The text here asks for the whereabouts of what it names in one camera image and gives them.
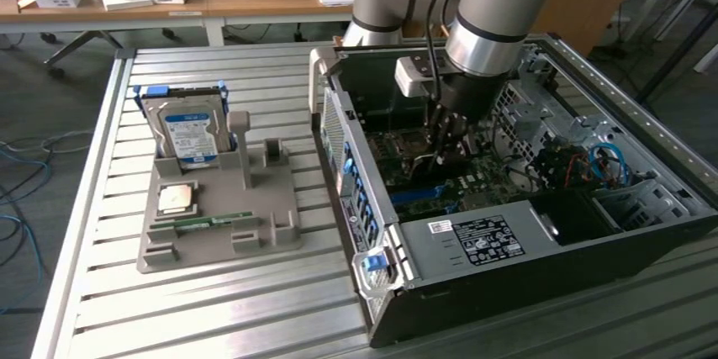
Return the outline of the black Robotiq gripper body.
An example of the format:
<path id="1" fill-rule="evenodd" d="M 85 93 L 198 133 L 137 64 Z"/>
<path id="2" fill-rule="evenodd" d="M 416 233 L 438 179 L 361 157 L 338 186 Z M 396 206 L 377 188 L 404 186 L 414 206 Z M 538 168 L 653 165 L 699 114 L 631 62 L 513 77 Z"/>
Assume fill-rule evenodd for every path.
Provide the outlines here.
<path id="1" fill-rule="evenodd" d="M 508 81 L 508 74 L 480 77 L 468 73 L 441 76 L 440 111 L 457 114 L 477 123 L 490 114 L 492 106 Z"/>

